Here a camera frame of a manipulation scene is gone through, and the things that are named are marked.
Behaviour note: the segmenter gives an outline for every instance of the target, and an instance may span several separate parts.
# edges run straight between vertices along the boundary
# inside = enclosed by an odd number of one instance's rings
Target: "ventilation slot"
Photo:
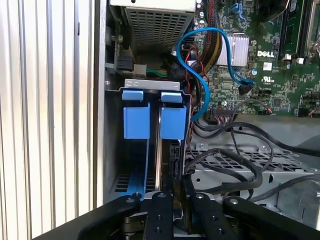
[[[126,14],[141,52],[168,52],[185,32],[193,14],[126,8]]]

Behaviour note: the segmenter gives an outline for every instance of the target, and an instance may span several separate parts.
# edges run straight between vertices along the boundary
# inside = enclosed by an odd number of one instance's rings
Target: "blue plastic tab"
[[[170,140],[185,139],[187,109],[162,107],[160,138]]]
[[[182,96],[180,92],[161,92],[161,101],[163,103],[182,103]]]
[[[122,92],[122,100],[142,101],[144,99],[144,91],[125,89]]]
[[[150,104],[147,107],[124,107],[123,128],[125,139],[149,139]]]

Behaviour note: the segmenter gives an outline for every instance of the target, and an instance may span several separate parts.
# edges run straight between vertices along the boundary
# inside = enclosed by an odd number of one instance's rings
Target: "sticker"
[[[263,71],[272,71],[272,62],[264,62]]]
[[[296,7],[297,7],[297,0],[291,0],[290,13],[296,10]]]

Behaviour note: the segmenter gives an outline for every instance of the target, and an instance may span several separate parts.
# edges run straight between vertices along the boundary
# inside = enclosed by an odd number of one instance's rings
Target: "black cable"
[[[261,101],[259,100],[255,100],[255,99],[247,99],[247,100],[244,100],[240,103],[238,103],[235,108],[233,109],[233,112],[231,114],[231,121],[234,121],[235,119],[235,116],[237,114],[237,111],[239,110],[239,108],[245,104],[259,104],[261,105],[262,107],[264,107],[265,109],[269,110],[270,107],[268,107],[267,105],[263,104]]]
[[[238,155],[240,155],[240,151],[239,151],[239,148],[238,148],[238,144],[237,144],[237,141],[236,141],[236,137],[235,137],[234,129],[233,129],[233,128],[231,128],[230,133],[231,133],[231,137],[232,137],[232,141],[233,141],[233,144],[234,144],[236,153],[237,153]]]
[[[189,138],[186,139],[186,145],[188,147],[188,150],[191,154],[191,156],[193,157],[193,159],[196,158],[196,155],[192,152],[191,150],[191,146],[190,146],[190,140]],[[221,173],[221,174],[226,174],[229,175],[231,177],[234,177],[236,179],[238,179],[240,182],[247,182],[248,179],[246,179],[243,175],[241,175],[240,173],[227,169],[227,168],[221,168],[221,167],[217,167],[217,166],[212,166],[210,164],[208,164],[207,162],[200,162],[200,164],[207,169],[210,169],[212,171],[215,171],[217,173]],[[251,199],[253,194],[254,194],[254,190],[253,189],[248,189],[249,192],[249,197],[247,198],[247,200]]]
[[[260,135],[262,135],[263,137],[265,137],[266,139],[268,139],[270,142],[272,142],[273,144],[277,145],[278,147],[288,150],[288,151],[292,151],[295,153],[299,153],[299,154],[305,154],[305,155],[310,155],[310,156],[314,156],[314,157],[320,157],[320,151],[317,150],[312,150],[312,149],[306,149],[306,148],[301,148],[301,147],[295,147],[295,146],[289,146],[286,145],[282,142],[280,142],[279,140],[275,139],[273,136],[271,136],[269,133],[265,132],[264,130],[262,130],[260,127],[257,127],[251,123],[247,123],[247,122],[241,122],[241,121],[236,121],[236,122],[231,122],[226,124],[225,126],[221,126],[221,128],[214,132],[212,135],[210,135],[212,138],[218,136],[219,134],[221,134],[223,131],[227,131],[231,128],[234,127],[243,127],[243,128],[248,128]],[[215,130],[215,126],[212,127],[210,125],[205,127],[205,130],[207,132],[212,131],[212,129]]]
[[[257,167],[255,164],[253,164],[243,156],[237,155],[231,151],[228,151],[222,148],[212,148],[198,155],[194,160],[192,160],[186,165],[184,169],[185,173],[190,171],[196,164],[202,162],[209,155],[216,154],[216,153],[223,154],[226,157],[234,160],[235,162],[245,166],[254,174],[254,178],[247,182],[226,183],[221,186],[213,187],[206,190],[201,189],[199,191],[216,195],[216,194],[226,194],[226,193],[239,192],[239,191],[244,191],[249,189],[255,189],[261,186],[263,178],[262,178],[262,173],[259,167]]]
[[[258,201],[261,201],[261,200],[264,200],[264,199],[268,199],[270,197],[272,197],[273,195],[279,193],[280,191],[286,189],[286,188],[289,188],[295,184],[299,184],[299,183],[302,183],[302,182],[305,182],[305,181],[308,181],[308,180],[314,180],[314,181],[320,181],[320,174],[313,174],[313,175],[307,175],[307,176],[300,176],[300,177],[297,177],[297,178],[294,178],[294,179],[291,179],[289,181],[286,181],[285,183],[263,193],[263,194],[260,194],[258,196],[255,196],[253,198],[251,198],[251,202],[258,202]]]
[[[207,126],[203,126],[200,124],[199,120],[194,121],[194,125],[199,128],[200,130],[205,131]],[[220,131],[221,126],[220,125],[210,125],[211,126],[211,131],[210,132],[214,132],[212,134],[209,134],[208,136],[203,136],[201,135],[199,132],[197,132],[197,130],[195,128],[193,128],[193,132],[195,133],[195,135],[197,135],[198,137],[202,138],[202,139],[212,139],[212,135],[216,135],[216,131]]]
[[[200,162],[200,164],[204,167],[204,168],[207,168],[207,169],[210,169],[212,171],[215,171],[217,173],[221,173],[221,174],[226,174],[226,175],[229,175],[235,179],[238,179],[240,182],[248,182],[248,179],[246,179],[243,175],[241,175],[240,173],[236,172],[236,171],[233,171],[233,170],[230,170],[230,169],[227,169],[227,168],[221,168],[221,167],[218,167],[218,166],[212,166],[206,162]],[[205,190],[198,190],[199,192],[203,192],[203,193],[210,193],[207,189]],[[247,198],[247,200],[251,199],[253,194],[254,194],[254,190],[253,189],[248,189],[248,192],[249,192],[249,197]]]
[[[244,131],[235,131],[235,130],[233,130],[233,128],[231,128],[231,130],[235,134],[248,135],[248,136],[252,136],[252,137],[258,138],[258,139],[264,141],[269,146],[270,151],[271,151],[270,157],[269,157],[268,161],[266,162],[266,164],[261,169],[261,172],[264,172],[266,169],[268,169],[268,167],[270,166],[270,164],[271,164],[271,162],[272,162],[272,160],[274,159],[274,156],[275,156],[275,151],[274,151],[274,148],[272,147],[271,143],[269,141],[267,141],[265,138],[263,138],[262,136],[258,135],[258,134],[244,132]]]

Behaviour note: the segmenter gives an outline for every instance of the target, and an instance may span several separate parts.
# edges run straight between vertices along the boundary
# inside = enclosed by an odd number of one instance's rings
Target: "screw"
[[[122,44],[122,42],[124,41],[124,37],[122,35],[118,36],[118,43]]]
[[[239,202],[238,202],[237,199],[231,198],[231,199],[230,199],[230,203],[232,203],[232,204],[238,204]]]
[[[195,197],[196,197],[197,199],[203,199],[205,196],[203,196],[201,193],[197,193],[197,194],[195,195]]]
[[[161,192],[159,195],[158,195],[158,198],[165,198],[167,195],[165,195],[163,192]]]
[[[125,202],[126,202],[127,204],[132,204],[134,201],[135,201],[134,199],[132,199],[131,197],[129,197]]]
[[[267,148],[267,146],[262,146],[262,147],[261,147],[261,150],[262,150],[263,152],[267,152],[267,151],[268,151],[268,148]]]
[[[154,230],[157,234],[160,234],[162,232],[162,229],[160,227],[157,227],[155,230]]]

